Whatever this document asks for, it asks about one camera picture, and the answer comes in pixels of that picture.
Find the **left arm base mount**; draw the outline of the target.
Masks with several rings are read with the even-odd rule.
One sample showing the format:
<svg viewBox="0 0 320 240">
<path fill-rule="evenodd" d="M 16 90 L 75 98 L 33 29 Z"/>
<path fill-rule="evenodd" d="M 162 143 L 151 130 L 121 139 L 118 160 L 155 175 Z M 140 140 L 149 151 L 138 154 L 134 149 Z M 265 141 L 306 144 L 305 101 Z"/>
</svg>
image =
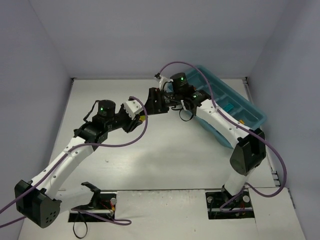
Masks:
<svg viewBox="0 0 320 240">
<path fill-rule="evenodd" d="M 113 221 L 115 219 L 117 193 L 115 191 L 100 190 L 89 182 L 83 182 L 81 186 L 90 189 L 93 192 L 93 196 L 88 204 L 77 206 L 76 209 L 87 211 L 99 217 Z M 98 223 L 103 222 L 103 220 L 82 212 L 71 211 L 68 216 L 68 222 Z"/>
</svg>

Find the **green yellow blue lego stack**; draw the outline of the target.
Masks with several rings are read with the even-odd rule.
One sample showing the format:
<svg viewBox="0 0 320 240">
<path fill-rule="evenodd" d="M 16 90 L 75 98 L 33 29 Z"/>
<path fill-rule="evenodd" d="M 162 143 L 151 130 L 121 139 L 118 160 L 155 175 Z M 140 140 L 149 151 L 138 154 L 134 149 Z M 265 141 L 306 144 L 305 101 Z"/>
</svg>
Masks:
<svg viewBox="0 0 320 240">
<path fill-rule="evenodd" d="M 146 120 L 146 116 L 143 115 L 143 116 L 140 116 L 140 117 L 139 117 L 138 122 L 139 122 L 140 124 L 142 124 L 145 120 Z"/>
</svg>

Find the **teal divided plastic tray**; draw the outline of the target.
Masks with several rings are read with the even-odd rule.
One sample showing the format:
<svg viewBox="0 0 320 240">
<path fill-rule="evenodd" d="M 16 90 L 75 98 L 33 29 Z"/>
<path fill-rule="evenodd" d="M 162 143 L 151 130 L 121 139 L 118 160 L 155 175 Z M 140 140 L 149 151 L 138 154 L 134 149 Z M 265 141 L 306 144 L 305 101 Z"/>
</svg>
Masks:
<svg viewBox="0 0 320 240">
<path fill-rule="evenodd" d="M 255 130 L 267 120 L 267 115 L 262 110 L 240 95 L 229 85 L 224 83 L 207 68 L 202 65 L 197 65 L 196 67 L 206 76 L 207 80 L 209 81 L 217 105 L 222 108 L 224 108 L 228 103 L 234 105 L 234 109 L 227 113 L 237 121 L 241 120 L 246 126 L 250 127 L 252 130 Z M 190 67 L 184 72 L 190 85 L 193 85 L 196 90 L 204 90 L 210 94 L 205 79 L 198 71 Z M 207 122 L 197 116 L 194 118 L 206 131 L 213 134 L 216 140 L 223 147 L 232 149 L 232 146 L 227 139 L 223 137 L 214 127 L 210 126 Z"/>
</svg>

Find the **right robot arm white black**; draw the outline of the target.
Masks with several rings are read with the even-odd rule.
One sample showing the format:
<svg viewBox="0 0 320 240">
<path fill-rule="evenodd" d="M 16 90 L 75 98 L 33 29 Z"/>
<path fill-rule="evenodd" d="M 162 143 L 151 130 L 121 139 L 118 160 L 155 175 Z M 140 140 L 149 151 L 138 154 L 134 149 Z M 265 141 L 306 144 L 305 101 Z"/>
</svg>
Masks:
<svg viewBox="0 0 320 240">
<path fill-rule="evenodd" d="M 264 132 L 241 124 L 213 102 L 208 92 L 191 85 L 183 72 L 171 78 L 157 73 L 154 78 L 159 87 L 149 90 L 145 103 L 148 114 L 167 113 L 170 107 L 181 107 L 218 131 L 233 150 L 229 158 L 232 170 L 221 191 L 227 200 L 239 195 L 250 175 L 266 157 Z"/>
</svg>

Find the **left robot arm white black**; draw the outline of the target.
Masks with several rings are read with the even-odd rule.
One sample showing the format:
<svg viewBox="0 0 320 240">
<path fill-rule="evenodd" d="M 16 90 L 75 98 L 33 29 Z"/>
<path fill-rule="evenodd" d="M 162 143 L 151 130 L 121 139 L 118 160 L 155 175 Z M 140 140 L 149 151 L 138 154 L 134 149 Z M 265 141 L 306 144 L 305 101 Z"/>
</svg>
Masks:
<svg viewBox="0 0 320 240">
<path fill-rule="evenodd" d="M 29 182 L 21 180 L 14 188 L 17 210 L 41 228 L 47 228 L 64 211 L 99 205 L 101 191 L 89 182 L 70 192 L 59 193 L 59 189 L 83 160 L 104 146 L 110 132 L 132 132 L 140 124 L 140 113 L 147 113 L 143 103 L 133 96 L 118 112 L 112 100 L 97 100 L 95 104 L 96 115 L 90 121 L 84 117 L 84 124 L 74 130 L 63 151 L 41 173 Z"/>
</svg>

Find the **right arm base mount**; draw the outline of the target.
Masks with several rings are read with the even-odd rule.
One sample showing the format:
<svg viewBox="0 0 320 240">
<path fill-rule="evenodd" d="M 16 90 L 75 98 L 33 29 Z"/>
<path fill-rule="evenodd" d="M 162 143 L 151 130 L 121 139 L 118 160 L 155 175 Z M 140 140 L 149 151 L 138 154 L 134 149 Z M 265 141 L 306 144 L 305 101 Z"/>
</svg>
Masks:
<svg viewBox="0 0 320 240">
<path fill-rule="evenodd" d="M 250 194 L 247 189 L 230 203 L 228 203 L 228 197 L 221 191 L 207 191 L 205 193 L 205 200 L 209 220 L 240 220 L 255 218 Z"/>
</svg>

